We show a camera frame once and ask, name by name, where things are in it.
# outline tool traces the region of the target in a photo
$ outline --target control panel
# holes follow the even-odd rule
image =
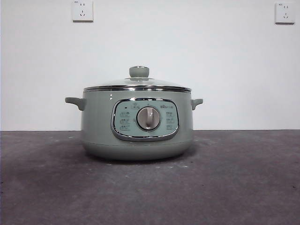
[[[174,102],[155,98],[130,98],[116,103],[111,128],[127,141],[158,141],[172,138],[179,128]]]

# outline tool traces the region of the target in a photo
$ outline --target pot handle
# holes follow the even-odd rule
[[[200,105],[203,103],[203,99],[202,98],[198,98],[198,99],[192,99],[191,100],[191,104],[192,104],[192,110],[195,110],[197,105]]]
[[[86,100],[78,97],[67,97],[65,98],[66,103],[71,103],[78,106],[78,109],[83,111],[85,108]]]

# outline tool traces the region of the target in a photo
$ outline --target lid handle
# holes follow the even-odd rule
[[[130,77],[148,77],[149,68],[143,66],[135,66],[129,68]]]

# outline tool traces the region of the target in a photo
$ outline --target gray floor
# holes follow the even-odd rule
[[[300,224],[300,130],[194,134],[179,157],[120,162],[79,132],[2,132],[1,224]]]

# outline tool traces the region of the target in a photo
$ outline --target power outlet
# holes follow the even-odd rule
[[[93,1],[92,0],[73,0],[72,17],[74,22],[93,21]]]
[[[276,24],[294,24],[295,8],[292,2],[275,3],[275,23]]]

